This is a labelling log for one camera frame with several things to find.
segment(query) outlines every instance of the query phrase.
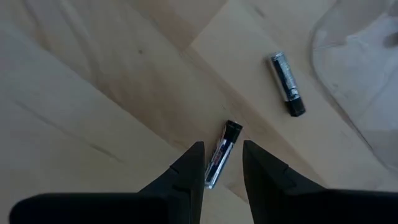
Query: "light wood surface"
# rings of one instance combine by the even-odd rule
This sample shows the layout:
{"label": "light wood surface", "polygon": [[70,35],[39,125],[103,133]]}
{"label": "light wood surface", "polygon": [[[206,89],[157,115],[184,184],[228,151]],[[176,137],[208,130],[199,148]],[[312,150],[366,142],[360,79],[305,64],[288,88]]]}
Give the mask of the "light wood surface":
{"label": "light wood surface", "polygon": [[[136,192],[182,154],[12,26],[0,41],[1,223],[39,193]],[[201,222],[252,221],[221,185],[205,192]]]}

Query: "silver battery casing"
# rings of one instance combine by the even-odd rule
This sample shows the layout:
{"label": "silver battery casing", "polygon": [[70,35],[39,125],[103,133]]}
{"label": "silver battery casing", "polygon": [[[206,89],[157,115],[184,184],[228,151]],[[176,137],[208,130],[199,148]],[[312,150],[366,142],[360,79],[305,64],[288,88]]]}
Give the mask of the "silver battery casing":
{"label": "silver battery casing", "polygon": [[214,152],[209,166],[205,172],[206,188],[213,189],[216,185],[218,177],[220,176],[221,171],[223,170],[223,167],[229,157],[229,154],[231,153],[233,145],[234,144],[232,142],[228,142],[226,139],[220,140],[220,143],[217,145],[216,151]]}
{"label": "silver battery casing", "polygon": [[297,85],[295,83],[290,66],[283,52],[278,52],[270,57],[270,63],[273,69],[273,76],[278,84],[280,94],[285,101],[292,101],[300,98]]}

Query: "wood grain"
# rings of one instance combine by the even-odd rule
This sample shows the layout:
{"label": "wood grain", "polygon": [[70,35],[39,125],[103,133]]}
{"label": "wood grain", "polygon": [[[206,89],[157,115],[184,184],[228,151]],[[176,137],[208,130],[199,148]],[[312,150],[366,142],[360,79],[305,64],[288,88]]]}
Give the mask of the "wood grain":
{"label": "wood grain", "polygon": [[291,118],[285,112],[279,103],[277,87],[264,65],[264,57],[278,48],[242,3],[231,0],[195,39],[190,50],[209,63],[263,120],[294,146],[327,186],[396,190],[395,177],[318,94],[295,63],[291,66],[307,112],[299,118]]}
{"label": "wood grain", "polygon": [[41,4],[25,4],[30,17],[37,21],[37,32],[42,34],[37,41],[45,42],[43,47],[173,147],[184,151],[202,140],[209,159],[224,122],[232,119],[241,123],[244,132],[221,177],[221,182],[241,198],[247,199],[241,162],[243,139],[255,140],[323,183],[294,148],[208,64],[180,53],[130,4]]}
{"label": "wood grain", "polygon": [[186,49],[227,0],[130,0],[179,50]]}
{"label": "wood grain", "polygon": [[291,63],[294,63],[305,75],[312,77],[312,66],[308,60],[312,31],[336,0],[241,2],[241,7],[247,10],[278,48],[291,58]]}
{"label": "wood grain", "polygon": [[[181,155],[13,26],[0,41],[1,223],[42,192],[138,191]],[[251,220],[222,185],[205,192],[202,223]]]}

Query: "black pointed tip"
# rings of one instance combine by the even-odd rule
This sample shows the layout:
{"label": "black pointed tip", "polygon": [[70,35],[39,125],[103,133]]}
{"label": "black pointed tip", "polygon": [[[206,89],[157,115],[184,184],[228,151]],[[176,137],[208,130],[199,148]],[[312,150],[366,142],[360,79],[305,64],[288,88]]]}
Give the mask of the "black pointed tip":
{"label": "black pointed tip", "polygon": [[271,167],[272,170],[282,171],[288,166],[286,163],[282,162],[280,159],[273,156],[271,153],[267,152],[262,147],[258,146],[256,143],[246,140],[243,142],[243,162],[246,161],[248,155],[251,155],[251,159],[256,159],[260,164],[264,165],[264,168]]}
{"label": "black pointed tip", "polygon": [[205,144],[203,141],[195,142],[178,160],[170,167],[177,172],[181,172],[192,166],[204,166]]}

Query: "battery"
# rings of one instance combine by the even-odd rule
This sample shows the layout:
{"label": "battery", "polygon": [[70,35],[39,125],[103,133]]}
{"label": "battery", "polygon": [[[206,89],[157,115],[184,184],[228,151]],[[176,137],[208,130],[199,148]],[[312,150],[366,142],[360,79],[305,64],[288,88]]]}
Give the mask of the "battery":
{"label": "battery", "polygon": [[304,114],[305,107],[284,53],[277,52],[270,55],[269,61],[289,114],[293,117]]}
{"label": "battery", "polygon": [[223,135],[217,144],[216,150],[205,172],[205,187],[213,189],[218,177],[228,160],[229,154],[238,139],[242,126],[234,121],[227,121]]}

